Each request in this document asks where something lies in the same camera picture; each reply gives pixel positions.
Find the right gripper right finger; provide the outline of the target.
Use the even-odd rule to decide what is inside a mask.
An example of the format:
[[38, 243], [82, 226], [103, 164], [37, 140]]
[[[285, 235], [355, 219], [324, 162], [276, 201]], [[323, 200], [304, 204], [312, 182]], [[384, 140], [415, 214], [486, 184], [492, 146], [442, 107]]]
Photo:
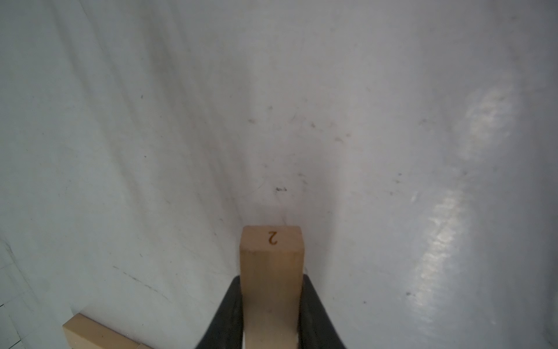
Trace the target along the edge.
[[303, 275], [299, 304], [299, 348], [346, 349], [309, 276]]

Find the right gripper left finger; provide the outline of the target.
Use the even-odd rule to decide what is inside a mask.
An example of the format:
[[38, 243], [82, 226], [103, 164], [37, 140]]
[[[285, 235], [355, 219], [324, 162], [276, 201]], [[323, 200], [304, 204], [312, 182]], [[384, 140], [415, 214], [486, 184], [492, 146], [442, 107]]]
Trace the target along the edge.
[[240, 276], [236, 276], [196, 349], [242, 349], [243, 338], [241, 280]]

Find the natural block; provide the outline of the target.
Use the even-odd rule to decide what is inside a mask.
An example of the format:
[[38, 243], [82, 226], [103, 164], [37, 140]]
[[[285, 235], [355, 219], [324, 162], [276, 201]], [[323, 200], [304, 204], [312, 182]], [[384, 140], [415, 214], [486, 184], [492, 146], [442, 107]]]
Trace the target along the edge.
[[297, 348], [305, 243], [298, 226], [247, 225], [240, 282], [247, 348]]
[[68, 345], [74, 349], [151, 349], [82, 314], [73, 316], [62, 330]]

